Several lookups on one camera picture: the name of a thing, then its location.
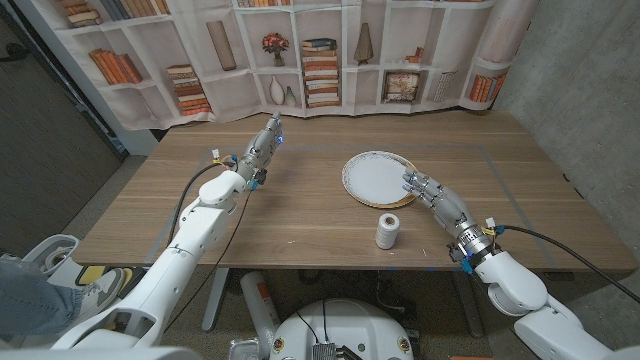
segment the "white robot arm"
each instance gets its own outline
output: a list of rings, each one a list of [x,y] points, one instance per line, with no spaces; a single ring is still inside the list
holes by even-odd
[[[264,183],[265,167],[282,142],[279,113],[256,135],[234,166],[205,183],[180,216],[180,230],[140,283],[118,304],[69,330],[53,350],[122,349],[158,345],[169,315],[198,260],[227,229],[234,199],[254,183]],[[124,333],[105,330],[117,316],[129,317]]]
[[[454,237],[448,245],[452,260],[489,284],[489,299],[498,310],[510,316],[525,315],[515,323],[515,332],[538,357],[600,360],[615,356],[584,331],[571,310],[547,293],[540,278],[508,252],[496,248],[453,190],[409,169],[403,178],[403,188],[429,207],[436,221]]]

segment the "jeans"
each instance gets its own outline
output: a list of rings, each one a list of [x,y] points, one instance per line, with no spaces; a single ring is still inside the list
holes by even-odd
[[[80,290],[49,284],[42,274],[0,262],[2,335],[58,333],[78,317],[82,298]]]

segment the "white plate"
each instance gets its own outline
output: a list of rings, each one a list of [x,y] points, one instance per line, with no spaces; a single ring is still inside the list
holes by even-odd
[[[402,156],[369,151],[347,161],[342,169],[342,183],[347,192],[363,204],[378,208],[400,207],[415,198],[402,188],[402,174],[407,167],[415,169]]]

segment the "picture frame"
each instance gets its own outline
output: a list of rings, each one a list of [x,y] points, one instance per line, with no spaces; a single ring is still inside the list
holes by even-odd
[[[387,71],[384,74],[382,101],[412,104],[416,101],[419,85],[419,72]]]

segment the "sneaker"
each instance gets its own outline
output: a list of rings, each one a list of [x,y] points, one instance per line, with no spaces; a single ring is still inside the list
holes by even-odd
[[[118,295],[124,278],[124,270],[113,269],[102,275],[100,279],[85,286],[84,289],[82,289],[84,297],[82,299],[82,306],[80,307],[80,314],[74,322],[74,325],[99,314],[109,306],[116,295]]]

